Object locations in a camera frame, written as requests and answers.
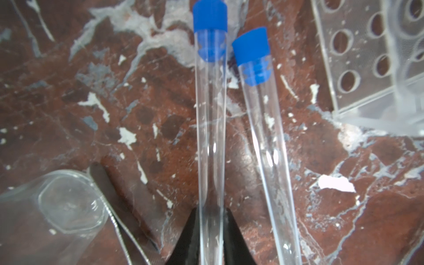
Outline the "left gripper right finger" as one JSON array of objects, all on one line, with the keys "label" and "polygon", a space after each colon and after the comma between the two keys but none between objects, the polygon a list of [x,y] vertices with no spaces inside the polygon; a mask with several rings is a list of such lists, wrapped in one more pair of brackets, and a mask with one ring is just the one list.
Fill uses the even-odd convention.
[{"label": "left gripper right finger", "polygon": [[257,265],[229,208],[224,210],[223,236],[226,265]]}]

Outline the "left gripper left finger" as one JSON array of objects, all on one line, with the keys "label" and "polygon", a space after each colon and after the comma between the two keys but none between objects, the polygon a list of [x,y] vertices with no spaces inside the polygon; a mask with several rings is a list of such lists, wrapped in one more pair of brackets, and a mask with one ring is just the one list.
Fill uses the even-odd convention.
[{"label": "left gripper left finger", "polygon": [[166,265],[197,265],[200,248],[199,210],[194,208]]}]

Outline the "clear test tube rack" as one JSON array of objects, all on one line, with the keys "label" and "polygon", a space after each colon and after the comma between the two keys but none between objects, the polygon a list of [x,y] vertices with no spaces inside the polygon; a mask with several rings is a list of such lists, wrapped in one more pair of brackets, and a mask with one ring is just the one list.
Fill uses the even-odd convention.
[{"label": "clear test tube rack", "polygon": [[312,1],[333,117],[424,134],[424,3]]}]

